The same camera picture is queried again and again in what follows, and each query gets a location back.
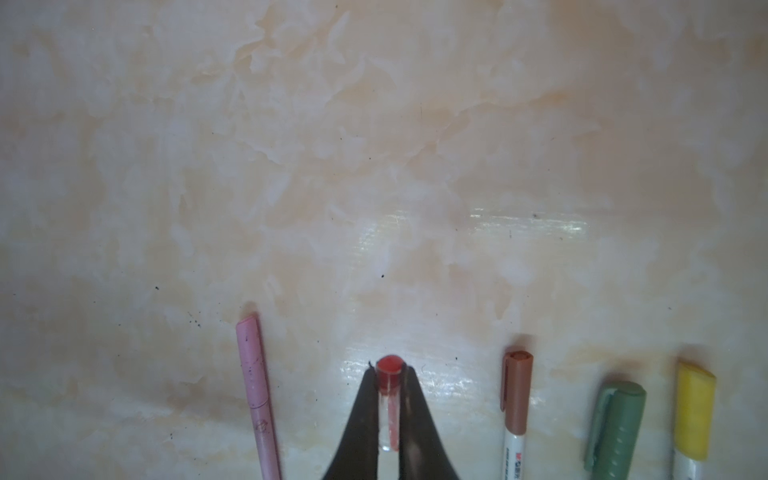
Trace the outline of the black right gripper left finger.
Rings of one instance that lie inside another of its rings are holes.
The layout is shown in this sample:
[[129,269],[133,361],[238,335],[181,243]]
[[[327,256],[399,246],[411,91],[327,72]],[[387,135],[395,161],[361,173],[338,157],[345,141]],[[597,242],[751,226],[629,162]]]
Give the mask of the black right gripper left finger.
[[365,371],[325,480],[376,480],[379,456],[379,385],[375,368]]

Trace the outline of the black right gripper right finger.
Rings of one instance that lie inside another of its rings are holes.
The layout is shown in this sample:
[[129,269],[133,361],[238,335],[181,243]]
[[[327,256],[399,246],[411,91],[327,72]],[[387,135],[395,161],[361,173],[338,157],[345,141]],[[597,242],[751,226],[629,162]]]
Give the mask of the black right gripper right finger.
[[409,365],[400,374],[399,478],[459,478],[440,440],[416,371]]

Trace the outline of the red pen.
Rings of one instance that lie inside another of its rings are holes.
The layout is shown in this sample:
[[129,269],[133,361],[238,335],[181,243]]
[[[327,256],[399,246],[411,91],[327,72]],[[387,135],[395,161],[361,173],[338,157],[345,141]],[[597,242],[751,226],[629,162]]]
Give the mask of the red pen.
[[383,452],[399,450],[401,372],[405,362],[387,355],[375,364],[379,392],[379,447]]

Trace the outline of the white silver pen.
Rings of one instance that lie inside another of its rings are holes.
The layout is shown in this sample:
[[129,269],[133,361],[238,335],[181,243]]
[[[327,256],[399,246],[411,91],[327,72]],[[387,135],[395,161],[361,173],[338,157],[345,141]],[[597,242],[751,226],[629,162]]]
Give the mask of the white silver pen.
[[533,355],[524,350],[509,351],[503,357],[500,402],[505,426],[503,480],[523,478],[533,360]]

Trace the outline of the pink pen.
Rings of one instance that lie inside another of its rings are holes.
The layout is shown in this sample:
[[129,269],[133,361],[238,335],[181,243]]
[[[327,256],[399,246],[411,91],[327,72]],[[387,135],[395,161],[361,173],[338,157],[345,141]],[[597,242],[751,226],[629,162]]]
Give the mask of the pink pen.
[[236,337],[262,478],[280,480],[279,450],[257,314],[251,314],[237,323]]

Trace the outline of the green pen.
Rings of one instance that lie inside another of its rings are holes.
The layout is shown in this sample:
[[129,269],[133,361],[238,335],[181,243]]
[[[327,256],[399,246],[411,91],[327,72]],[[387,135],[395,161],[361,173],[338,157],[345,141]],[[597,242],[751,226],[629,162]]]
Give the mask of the green pen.
[[635,382],[608,382],[600,388],[584,458],[591,479],[628,478],[646,398]]

